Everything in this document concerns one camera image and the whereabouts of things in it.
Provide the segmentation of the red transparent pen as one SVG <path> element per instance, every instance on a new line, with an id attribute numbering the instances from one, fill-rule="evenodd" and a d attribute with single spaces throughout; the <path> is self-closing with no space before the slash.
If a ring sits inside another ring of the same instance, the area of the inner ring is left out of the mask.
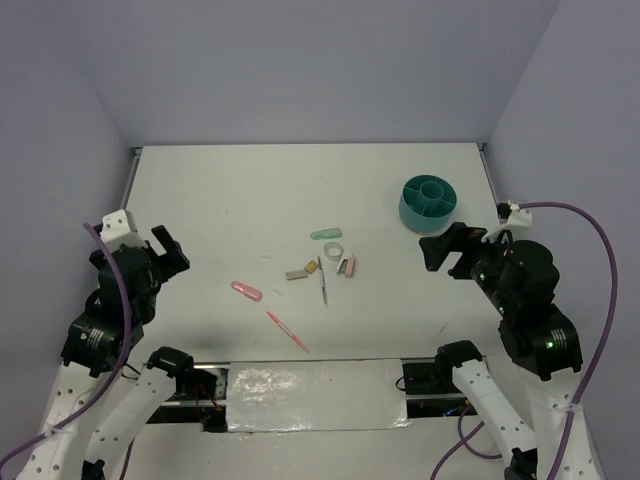
<path id="1" fill-rule="evenodd" d="M 309 354 L 308 347 L 304 344 L 304 342 L 289 328 L 287 327 L 275 314 L 270 311 L 266 311 L 267 316 L 272 320 L 272 322 L 278 326 L 280 330 L 282 330 L 302 351 Z"/>

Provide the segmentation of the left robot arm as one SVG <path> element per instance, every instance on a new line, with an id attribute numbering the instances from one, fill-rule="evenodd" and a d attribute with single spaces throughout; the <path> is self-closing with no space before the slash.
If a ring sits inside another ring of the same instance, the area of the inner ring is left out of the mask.
<path id="1" fill-rule="evenodd" d="M 144 325 L 155 317 L 162 285 L 188 270 L 190 262 L 164 226 L 152 230 L 165 250 L 158 254 L 126 210 L 86 229 L 97 245 L 90 262 L 98 287 L 69 327 L 40 433 L 1 460 L 7 464 L 27 452 L 21 479 L 109 479 L 116 469 L 126 471 L 136 437 L 160 405 L 195 389 L 192 356 L 161 347 L 124 399 L 110 413 L 103 411 Z"/>

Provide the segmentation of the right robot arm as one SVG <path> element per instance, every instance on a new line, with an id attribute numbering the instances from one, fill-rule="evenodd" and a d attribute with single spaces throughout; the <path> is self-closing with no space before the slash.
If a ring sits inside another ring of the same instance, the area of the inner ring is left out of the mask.
<path id="1" fill-rule="evenodd" d="M 498 332 L 518 371 L 533 422 L 527 424 L 497 386 L 486 360 L 469 340 L 439 347 L 435 380 L 463 393 L 499 449 L 507 479 L 599 479 L 601 473 L 576 395 L 585 376 L 577 330 L 554 303 L 560 279 L 551 252 L 510 231 L 453 223 L 419 242 L 428 271 L 447 256 L 449 271 L 472 280 L 500 315 Z"/>

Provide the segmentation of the grey slim pen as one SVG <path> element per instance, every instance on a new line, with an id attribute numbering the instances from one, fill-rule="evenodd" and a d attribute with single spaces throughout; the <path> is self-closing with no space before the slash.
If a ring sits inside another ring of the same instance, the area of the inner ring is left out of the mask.
<path id="1" fill-rule="evenodd" d="M 323 263 L 320 256 L 317 257 L 317 262 L 318 262 L 318 270 L 319 270 L 319 278 L 320 278 L 320 286 L 321 286 L 323 303 L 325 308 L 328 308 L 329 301 L 328 301 L 328 292 L 327 292 L 327 286 L 326 286 L 326 277 L 325 277 L 325 271 L 324 271 Z"/>

